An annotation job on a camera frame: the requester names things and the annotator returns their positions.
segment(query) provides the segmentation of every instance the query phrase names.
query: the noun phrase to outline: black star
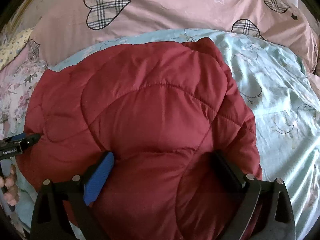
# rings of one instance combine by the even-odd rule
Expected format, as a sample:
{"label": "black star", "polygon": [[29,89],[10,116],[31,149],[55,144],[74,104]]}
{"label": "black star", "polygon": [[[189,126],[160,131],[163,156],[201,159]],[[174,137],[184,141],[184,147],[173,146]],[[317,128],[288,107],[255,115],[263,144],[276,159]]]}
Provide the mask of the black star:
{"label": "black star", "polygon": [[291,15],[291,18],[292,18],[293,20],[298,20],[298,17],[295,16],[294,14]]}

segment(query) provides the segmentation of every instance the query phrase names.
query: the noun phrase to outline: pink bedsheet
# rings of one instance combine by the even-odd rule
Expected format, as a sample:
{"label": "pink bedsheet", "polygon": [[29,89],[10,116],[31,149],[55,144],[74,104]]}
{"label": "pink bedsheet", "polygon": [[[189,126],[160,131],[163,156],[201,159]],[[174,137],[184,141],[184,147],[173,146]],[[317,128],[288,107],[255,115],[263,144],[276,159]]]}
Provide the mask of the pink bedsheet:
{"label": "pink bedsheet", "polygon": [[208,28],[289,47],[310,71],[318,37],[295,6],[280,0],[60,0],[31,34],[35,53],[55,65],[95,43],[162,29]]}

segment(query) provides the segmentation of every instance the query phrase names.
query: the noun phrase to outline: light blue bedsheet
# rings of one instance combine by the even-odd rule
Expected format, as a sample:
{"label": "light blue bedsheet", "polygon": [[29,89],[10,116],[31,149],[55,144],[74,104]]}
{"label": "light blue bedsheet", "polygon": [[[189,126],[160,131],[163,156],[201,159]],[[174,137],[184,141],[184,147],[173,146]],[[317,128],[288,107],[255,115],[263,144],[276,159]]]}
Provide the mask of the light blue bedsheet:
{"label": "light blue bedsheet", "polygon": [[[210,37],[220,49],[243,99],[255,115],[263,179],[284,179],[295,215],[297,239],[302,239],[313,226],[315,214],[320,214],[320,101],[311,89],[300,58],[291,50],[235,33],[166,30],[98,43],[51,69],[60,71],[118,44],[185,42],[203,37]],[[22,180],[19,186],[31,193],[28,183]]]}

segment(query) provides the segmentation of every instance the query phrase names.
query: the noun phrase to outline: red garment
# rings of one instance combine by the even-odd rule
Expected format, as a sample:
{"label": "red garment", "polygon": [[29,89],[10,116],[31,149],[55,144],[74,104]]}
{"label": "red garment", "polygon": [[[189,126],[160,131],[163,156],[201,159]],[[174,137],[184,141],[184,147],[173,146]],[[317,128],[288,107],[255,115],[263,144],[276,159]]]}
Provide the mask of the red garment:
{"label": "red garment", "polygon": [[26,116],[42,133],[17,157],[39,190],[82,174],[110,150],[115,166],[92,210],[111,239],[208,240],[238,203],[209,166],[222,149],[262,178],[255,120],[209,38],[123,44],[47,70]]}

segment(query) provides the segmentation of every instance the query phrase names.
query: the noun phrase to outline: bed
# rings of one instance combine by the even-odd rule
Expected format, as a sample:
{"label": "bed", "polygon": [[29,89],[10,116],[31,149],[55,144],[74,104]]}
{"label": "bed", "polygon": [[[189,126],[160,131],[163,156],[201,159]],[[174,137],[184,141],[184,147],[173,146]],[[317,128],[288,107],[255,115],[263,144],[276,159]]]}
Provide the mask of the bed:
{"label": "bed", "polygon": [[[284,179],[297,239],[307,239],[320,216],[320,31],[305,4],[301,0],[109,1],[112,6],[107,11],[101,11],[95,0],[49,0],[41,13],[35,10],[41,0],[29,0],[28,6],[22,5],[24,13],[18,9],[19,16],[2,32],[4,43],[23,36],[22,41],[14,40],[20,42],[14,44],[17,56],[11,56],[14,60],[7,60],[0,72],[2,136],[23,131],[28,101],[47,68],[59,72],[118,44],[210,37],[255,114],[263,179]],[[20,172],[17,185],[21,197],[16,213],[28,230],[37,193]]]}

